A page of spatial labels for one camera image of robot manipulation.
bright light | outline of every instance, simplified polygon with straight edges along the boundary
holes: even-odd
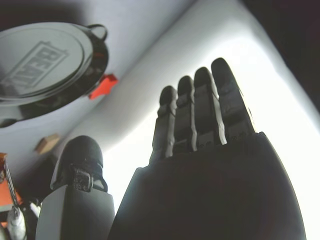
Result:
[[[286,84],[289,81],[276,72],[253,36],[242,35],[213,46],[203,60],[195,59],[192,72],[186,69],[185,73],[193,76],[198,67],[209,68],[219,57],[228,62],[251,110],[256,130],[268,136],[290,177],[307,238],[319,239],[320,191],[314,188],[320,183],[316,167],[320,160],[318,130]],[[156,110],[104,155],[104,176],[116,210],[135,169],[149,162],[155,120]]]

wooden block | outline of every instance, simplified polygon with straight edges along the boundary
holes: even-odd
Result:
[[[35,148],[38,154],[44,154],[49,152],[58,143],[60,137],[58,134],[46,136],[41,139],[38,146]]]

robotic hand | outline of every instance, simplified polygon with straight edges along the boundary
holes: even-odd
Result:
[[[216,59],[211,70],[163,89],[150,163],[135,171],[115,218],[99,146],[71,140],[36,239],[306,239],[288,175],[255,133],[228,64]]]

round lid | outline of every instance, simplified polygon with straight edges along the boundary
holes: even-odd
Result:
[[[0,32],[1,113],[15,115],[17,110],[8,107],[19,106],[21,116],[11,119],[34,118],[92,90],[108,63],[105,36],[100,25],[63,22],[34,23]],[[26,107],[27,114],[21,110]]]

red star-shaped object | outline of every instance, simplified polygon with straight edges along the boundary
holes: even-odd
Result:
[[[111,89],[114,85],[116,85],[118,82],[118,79],[115,77],[115,75],[104,75],[103,80],[99,84],[99,86],[93,90],[93,92],[89,95],[89,99],[93,100],[100,95],[106,95],[109,94]]]

